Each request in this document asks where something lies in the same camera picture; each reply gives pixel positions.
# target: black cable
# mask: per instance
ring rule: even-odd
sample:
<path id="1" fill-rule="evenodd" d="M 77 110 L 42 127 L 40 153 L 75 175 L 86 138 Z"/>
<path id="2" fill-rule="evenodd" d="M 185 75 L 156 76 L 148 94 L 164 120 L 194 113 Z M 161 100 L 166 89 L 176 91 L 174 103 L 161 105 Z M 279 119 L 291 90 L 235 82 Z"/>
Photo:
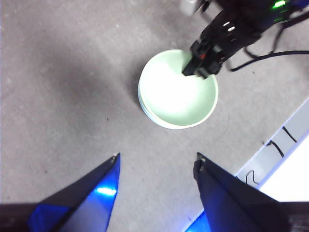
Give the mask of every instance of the black cable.
<path id="1" fill-rule="evenodd" d="M 290 132 L 288 131 L 288 129 L 283 126 L 282 129 L 288 134 L 288 136 L 295 142 L 297 143 L 297 140 L 290 134 Z"/>
<path id="2" fill-rule="evenodd" d="M 259 182 L 256 182 L 255 179 L 254 179 L 254 170 L 250 170 L 250 171 L 248 171 L 248 173 L 246 174 L 246 184 L 248 184 L 248 176 L 249 176 L 250 173 L 253 173 L 253 182 L 254 182 L 255 184 L 258 185 Z"/>
<path id="3" fill-rule="evenodd" d="M 283 33 L 284 29 L 285 29 L 285 27 L 282 26 L 280 28 L 280 30 L 278 31 L 278 33 L 277 33 L 277 35 L 276 35 L 276 37 L 274 39 L 274 43 L 272 45 L 272 50 L 270 51 L 270 54 L 272 54 L 272 53 L 274 53 L 276 51 L 278 43 L 279 43 L 279 40 L 280 40 L 280 38 L 282 36 L 282 33 Z"/>
<path id="4" fill-rule="evenodd" d="M 245 53 L 246 53 L 248 56 L 250 56 L 252 59 L 256 59 L 256 58 L 259 57 L 258 55 L 255 55 L 255 54 L 253 54 L 252 52 L 250 52 L 250 51 L 248 50 L 248 46 L 245 46 L 245 47 L 244 47 L 244 50 L 245 50 Z"/>
<path id="5" fill-rule="evenodd" d="M 293 51 L 285 51 L 285 52 L 275 52 L 275 53 L 267 54 L 267 55 L 264 55 L 264 56 L 259 56 L 255 59 L 247 61 L 246 63 L 243 63 L 242 65 L 239 65 L 236 68 L 232 68 L 232 69 L 230 68 L 230 71 L 235 72 L 235 71 L 242 69 L 242 68 L 246 67 L 247 65 L 255 63 L 257 61 L 268 59 L 268 58 L 271 58 L 271 57 L 279 57 L 279 56 L 286 56 L 286 55 L 309 55 L 309 51 L 293 50 Z"/>
<path id="6" fill-rule="evenodd" d="M 275 148 L 278 150 L 278 152 L 280 153 L 281 157 L 284 157 L 284 153 L 281 151 L 281 149 L 279 148 L 279 146 L 272 140 L 269 141 L 269 143 L 266 146 L 270 146 L 270 145 L 274 145 Z"/>
<path id="7" fill-rule="evenodd" d="M 243 63 L 242 65 L 236 67 L 236 68 L 231 68 L 229 63 L 227 63 L 227 66 L 228 66 L 228 69 L 231 71 L 231 72 L 235 72 L 239 69 L 242 69 L 243 67 L 249 65 L 249 64 L 252 64 L 252 63 L 255 63 L 259 60 L 264 60 L 264 59 L 267 59 L 267 58 L 271 58 L 271 57 L 278 57 L 278 56 L 285 56 L 285 55 L 307 55 L 309 54 L 309 51 L 304 51 L 304 50 L 300 50 L 300 51 L 297 51 L 297 50 L 294 50 L 294 51 L 284 51 L 284 52 L 277 52 L 275 53 L 276 49 L 277 49 L 277 46 L 278 46 L 278 43 L 279 43 L 279 40 L 283 34 L 283 31 L 286 29 L 286 28 L 289 28 L 297 23 L 300 23 L 306 19 L 309 18 L 309 11 L 295 17 L 295 18 L 291 18 L 285 22 L 282 22 L 281 23 L 281 28 L 280 30 L 278 31 L 275 39 L 274 39 L 274 42 L 273 42 L 273 46 L 272 46 L 272 50 L 267 54 L 267 55 L 264 55 L 264 56 L 257 56 L 255 54 L 253 54 L 252 52 L 250 52 L 246 47 L 244 47 L 244 51 L 245 53 L 250 56 L 252 58 L 252 60 L 249 60 L 247 61 L 246 63 Z"/>

